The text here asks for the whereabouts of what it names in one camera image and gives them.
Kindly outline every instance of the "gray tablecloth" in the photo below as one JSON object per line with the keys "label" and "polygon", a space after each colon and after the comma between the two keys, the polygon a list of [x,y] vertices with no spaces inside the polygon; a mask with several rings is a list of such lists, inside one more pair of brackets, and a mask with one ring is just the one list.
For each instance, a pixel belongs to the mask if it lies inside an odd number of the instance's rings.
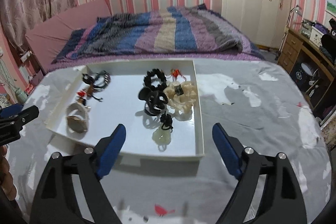
{"label": "gray tablecloth", "polygon": [[[155,224],[216,222],[237,184],[213,143],[211,128],[216,122],[260,154],[288,155],[303,193],[308,223],[312,222],[329,200],[331,166],[320,129],[291,78],[278,65],[263,61],[194,62],[205,157],[199,162],[118,159],[101,183],[123,223],[144,223],[144,217]],[[50,155],[84,149],[45,128],[76,73],[77,68],[67,68],[46,75],[25,105],[37,105],[40,116],[9,146],[7,158],[18,190],[16,199],[26,218]],[[78,177],[74,176],[74,182],[83,216],[92,220]],[[261,176],[246,220],[255,216],[263,183]]]}

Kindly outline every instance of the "finger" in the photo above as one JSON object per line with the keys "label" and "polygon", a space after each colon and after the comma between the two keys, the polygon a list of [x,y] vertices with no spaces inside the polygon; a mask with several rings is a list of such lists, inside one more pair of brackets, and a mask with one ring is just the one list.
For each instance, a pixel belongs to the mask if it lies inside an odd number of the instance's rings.
{"label": "finger", "polygon": [[0,147],[0,155],[5,156],[6,154],[7,154],[7,147],[5,145],[1,146]]}
{"label": "finger", "polygon": [[1,184],[2,190],[5,192],[6,195],[9,194],[13,187],[13,177],[11,173],[5,175],[5,178]]}
{"label": "finger", "polygon": [[7,195],[7,198],[12,201],[16,198],[16,193],[17,193],[17,190],[16,190],[16,187],[15,185],[13,185],[12,189],[10,190],[9,194]]}
{"label": "finger", "polygon": [[9,172],[9,163],[5,157],[2,157],[2,159],[0,159],[0,171],[5,174]]}

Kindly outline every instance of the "blue gripper pad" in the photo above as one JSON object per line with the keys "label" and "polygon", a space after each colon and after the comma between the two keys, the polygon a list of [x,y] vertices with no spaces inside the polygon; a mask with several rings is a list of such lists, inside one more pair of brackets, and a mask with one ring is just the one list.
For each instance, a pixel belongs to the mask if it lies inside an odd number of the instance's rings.
{"label": "blue gripper pad", "polygon": [[123,124],[119,124],[112,134],[110,143],[102,153],[99,159],[97,159],[96,175],[98,179],[102,179],[110,173],[121,148],[126,140],[126,128]]}
{"label": "blue gripper pad", "polygon": [[212,127],[212,138],[229,174],[239,180],[243,174],[240,169],[240,159],[224,132],[225,130],[220,125],[214,124]]}

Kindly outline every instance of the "striped blanket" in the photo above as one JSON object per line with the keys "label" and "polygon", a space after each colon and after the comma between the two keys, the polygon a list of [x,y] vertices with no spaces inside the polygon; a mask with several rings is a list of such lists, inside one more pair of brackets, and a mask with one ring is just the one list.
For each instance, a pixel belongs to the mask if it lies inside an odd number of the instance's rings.
{"label": "striped blanket", "polygon": [[73,31],[53,63],[107,55],[218,53],[229,48],[252,52],[246,36],[213,12],[169,7],[98,18],[95,25]]}

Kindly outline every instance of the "silver screw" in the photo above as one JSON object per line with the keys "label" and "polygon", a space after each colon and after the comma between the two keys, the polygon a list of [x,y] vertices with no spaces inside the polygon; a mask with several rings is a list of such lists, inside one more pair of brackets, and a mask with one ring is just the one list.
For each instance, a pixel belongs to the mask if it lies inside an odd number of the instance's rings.
{"label": "silver screw", "polygon": [[287,158],[285,153],[279,153],[279,158],[284,160],[285,158]]}
{"label": "silver screw", "polygon": [[92,147],[87,147],[84,149],[85,154],[92,154],[93,153],[93,148]]}
{"label": "silver screw", "polygon": [[61,156],[61,154],[59,152],[54,152],[54,153],[51,154],[51,157],[53,159],[58,159],[60,156]]}
{"label": "silver screw", "polygon": [[253,153],[254,153],[254,150],[253,150],[253,148],[251,148],[251,147],[247,147],[247,148],[245,148],[245,153],[246,153],[246,154],[253,154]]}

